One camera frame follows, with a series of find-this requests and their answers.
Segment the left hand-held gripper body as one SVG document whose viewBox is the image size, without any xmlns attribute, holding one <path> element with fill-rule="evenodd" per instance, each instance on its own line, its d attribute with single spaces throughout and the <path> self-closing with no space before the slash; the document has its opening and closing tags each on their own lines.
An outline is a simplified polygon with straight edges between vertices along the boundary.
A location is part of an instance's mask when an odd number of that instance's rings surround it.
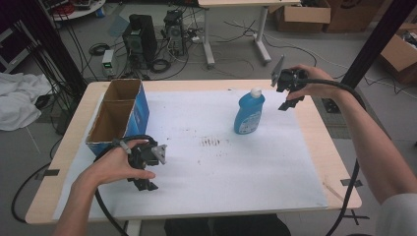
<svg viewBox="0 0 417 236">
<path fill-rule="evenodd" d="M 167 145 L 139 144 L 131 149 L 128 155 L 129 164 L 136 169 L 145 169 L 147 166 L 156 166 L 166 163 Z"/>
</svg>

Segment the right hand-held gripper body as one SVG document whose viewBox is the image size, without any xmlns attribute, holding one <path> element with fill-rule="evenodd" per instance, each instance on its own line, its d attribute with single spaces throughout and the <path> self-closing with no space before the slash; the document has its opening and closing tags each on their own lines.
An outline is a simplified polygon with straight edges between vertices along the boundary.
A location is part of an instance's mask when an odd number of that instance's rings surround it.
<svg viewBox="0 0 417 236">
<path fill-rule="evenodd" d="M 304 85 L 300 83 L 300 80 L 308 78 L 307 72 L 302 69 L 284 69 L 284 59 L 285 56 L 282 55 L 271 72 L 271 86 L 278 92 L 302 89 Z"/>
</svg>

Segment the blue detergent bottle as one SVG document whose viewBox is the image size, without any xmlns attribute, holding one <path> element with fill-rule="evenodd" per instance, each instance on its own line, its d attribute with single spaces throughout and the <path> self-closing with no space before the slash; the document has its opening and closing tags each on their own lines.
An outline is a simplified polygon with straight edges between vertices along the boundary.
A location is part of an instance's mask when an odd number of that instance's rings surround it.
<svg viewBox="0 0 417 236">
<path fill-rule="evenodd" d="M 239 110 L 234 121 L 236 134 L 247 135 L 258 129 L 265 101 L 261 88 L 252 88 L 240 98 Z"/>
</svg>

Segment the blue cardboard box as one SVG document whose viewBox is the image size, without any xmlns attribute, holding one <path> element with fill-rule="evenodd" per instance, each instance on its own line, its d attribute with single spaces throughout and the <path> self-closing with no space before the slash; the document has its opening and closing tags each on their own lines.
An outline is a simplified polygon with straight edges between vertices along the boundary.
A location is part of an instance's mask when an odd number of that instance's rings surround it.
<svg viewBox="0 0 417 236">
<path fill-rule="evenodd" d="M 99 155 L 114 139 L 144 135 L 148 120 L 149 106 L 142 81 L 113 80 L 99 103 L 86 145 Z"/>
</svg>

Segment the person's right hand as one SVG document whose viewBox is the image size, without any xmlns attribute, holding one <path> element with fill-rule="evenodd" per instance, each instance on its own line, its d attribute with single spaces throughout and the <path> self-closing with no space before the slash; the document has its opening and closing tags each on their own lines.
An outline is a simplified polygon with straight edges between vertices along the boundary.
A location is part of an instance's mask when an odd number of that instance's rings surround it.
<svg viewBox="0 0 417 236">
<path fill-rule="evenodd" d="M 294 69 L 304 70 L 310 79 L 332 81 L 332 77 L 320 68 L 299 64 Z M 299 98 L 304 95 L 318 96 L 322 98 L 335 98 L 338 88 L 323 84 L 308 84 L 304 88 L 293 91 L 286 96 L 287 100 Z"/>
</svg>

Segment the person's left hand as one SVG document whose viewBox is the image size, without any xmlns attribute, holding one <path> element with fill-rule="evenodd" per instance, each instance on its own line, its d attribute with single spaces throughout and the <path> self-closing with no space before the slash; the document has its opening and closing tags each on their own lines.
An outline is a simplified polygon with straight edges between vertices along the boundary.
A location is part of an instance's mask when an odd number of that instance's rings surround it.
<svg viewBox="0 0 417 236">
<path fill-rule="evenodd" d="M 133 168 L 128 162 L 128 154 L 122 147 L 115 147 L 98 161 L 86 168 L 73 183 L 72 189 L 94 191 L 102 184 L 122 179 L 152 179 L 155 174 Z"/>
</svg>

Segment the small brown cardboard box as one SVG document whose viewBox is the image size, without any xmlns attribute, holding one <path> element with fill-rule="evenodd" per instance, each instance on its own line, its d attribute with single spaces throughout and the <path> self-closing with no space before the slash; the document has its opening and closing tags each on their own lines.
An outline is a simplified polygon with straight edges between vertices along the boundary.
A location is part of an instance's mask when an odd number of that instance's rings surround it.
<svg viewBox="0 0 417 236">
<path fill-rule="evenodd" d="M 301 0 L 299 4 L 278 8 L 275 13 L 276 29 L 280 32 L 321 32 L 330 23 L 330 5 L 327 0 Z"/>
</svg>

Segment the large brown cardboard box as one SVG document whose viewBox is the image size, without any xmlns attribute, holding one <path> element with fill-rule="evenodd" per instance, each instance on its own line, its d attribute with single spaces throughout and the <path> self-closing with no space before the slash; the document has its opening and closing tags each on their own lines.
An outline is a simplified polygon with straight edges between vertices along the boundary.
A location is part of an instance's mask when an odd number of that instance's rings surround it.
<svg viewBox="0 0 417 236">
<path fill-rule="evenodd" d="M 376 16 L 385 0 L 326 0 L 330 6 L 330 23 L 324 32 L 361 32 Z"/>
</svg>

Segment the black metal stand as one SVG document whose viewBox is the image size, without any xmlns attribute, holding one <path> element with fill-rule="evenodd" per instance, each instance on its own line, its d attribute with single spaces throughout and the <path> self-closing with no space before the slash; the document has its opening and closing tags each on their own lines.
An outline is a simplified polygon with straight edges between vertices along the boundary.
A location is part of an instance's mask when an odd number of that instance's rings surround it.
<svg viewBox="0 0 417 236">
<path fill-rule="evenodd" d="M 381 20 L 370 34 L 352 65 L 346 72 L 342 83 L 355 88 L 374 61 L 380 57 L 388 42 L 417 6 L 417 0 L 393 0 Z"/>
<path fill-rule="evenodd" d="M 18 9 L 22 11 L 25 24 L 30 33 L 45 48 L 73 96 L 82 96 L 87 85 L 81 76 L 60 35 L 51 24 L 37 0 L 19 0 Z"/>
</svg>

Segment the white-legged wooden desk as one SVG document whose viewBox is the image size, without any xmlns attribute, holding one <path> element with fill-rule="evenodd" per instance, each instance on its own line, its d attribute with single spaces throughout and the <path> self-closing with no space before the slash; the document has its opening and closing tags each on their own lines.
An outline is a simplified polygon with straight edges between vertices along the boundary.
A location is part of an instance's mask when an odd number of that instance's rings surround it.
<svg viewBox="0 0 417 236">
<path fill-rule="evenodd" d="M 269 6 L 286 6 L 298 4 L 300 0 L 198 0 L 199 6 L 204 10 L 204 36 L 203 48 L 205 51 L 208 67 L 215 64 L 209 43 L 209 10 L 216 7 L 235 7 L 235 6 L 260 6 L 260 18 L 258 30 L 253 36 L 254 43 L 261 53 L 262 61 L 267 64 L 271 61 L 268 51 L 263 43 L 265 24 L 268 16 Z"/>
</svg>

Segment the white power supply unit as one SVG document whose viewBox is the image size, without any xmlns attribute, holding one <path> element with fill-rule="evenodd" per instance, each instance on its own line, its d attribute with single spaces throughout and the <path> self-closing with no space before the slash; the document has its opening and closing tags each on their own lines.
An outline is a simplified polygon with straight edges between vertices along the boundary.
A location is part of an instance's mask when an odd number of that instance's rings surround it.
<svg viewBox="0 0 417 236">
<path fill-rule="evenodd" d="M 113 55 L 114 55 L 114 50 L 108 49 L 104 51 L 104 54 L 102 57 L 102 62 L 101 62 L 102 70 L 103 70 L 103 73 L 108 77 L 112 77 L 115 75 L 114 67 L 113 67 Z"/>
</svg>

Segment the black computer tower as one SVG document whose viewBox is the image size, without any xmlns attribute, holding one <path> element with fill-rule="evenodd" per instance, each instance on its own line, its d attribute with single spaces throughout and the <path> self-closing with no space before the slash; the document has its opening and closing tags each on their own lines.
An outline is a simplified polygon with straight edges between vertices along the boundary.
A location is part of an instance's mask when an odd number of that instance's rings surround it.
<svg viewBox="0 0 417 236">
<path fill-rule="evenodd" d="M 150 15 L 132 14 L 122 34 L 129 61 L 134 68 L 147 69 L 154 60 L 157 42 Z"/>
</svg>

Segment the white cloth pile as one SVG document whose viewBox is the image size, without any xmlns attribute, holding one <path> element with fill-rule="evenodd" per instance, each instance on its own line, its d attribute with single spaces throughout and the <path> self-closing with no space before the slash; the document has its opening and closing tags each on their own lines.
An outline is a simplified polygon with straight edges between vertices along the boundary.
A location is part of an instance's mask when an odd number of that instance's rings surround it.
<svg viewBox="0 0 417 236">
<path fill-rule="evenodd" d="M 36 101 L 51 90 L 44 75 L 0 73 L 0 131 L 15 131 L 34 122 L 41 115 Z"/>
</svg>

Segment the person's white sleeve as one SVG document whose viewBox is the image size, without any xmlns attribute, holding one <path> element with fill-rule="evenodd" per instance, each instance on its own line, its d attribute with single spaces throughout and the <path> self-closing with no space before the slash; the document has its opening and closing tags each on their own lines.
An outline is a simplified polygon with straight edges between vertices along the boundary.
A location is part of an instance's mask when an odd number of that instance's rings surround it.
<svg viewBox="0 0 417 236">
<path fill-rule="evenodd" d="M 417 236 L 417 194 L 386 199 L 376 226 L 377 236 Z"/>
</svg>

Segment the round white table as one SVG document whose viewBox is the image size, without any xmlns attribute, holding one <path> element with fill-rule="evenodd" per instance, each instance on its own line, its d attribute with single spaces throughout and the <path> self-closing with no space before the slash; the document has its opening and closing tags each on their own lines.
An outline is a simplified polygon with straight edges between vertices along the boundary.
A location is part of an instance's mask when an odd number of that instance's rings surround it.
<svg viewBox="0 0 417 236">
<path fill-rule="evenodd" d="M 53 14 L 52 19 L 54 21 L 67 21 L 80 18 L 96 12 L 101 9 L 105 4 L 105 0 L 91 0 L 88 10 L 75 9 L 71 14 Z"/>
</svg>

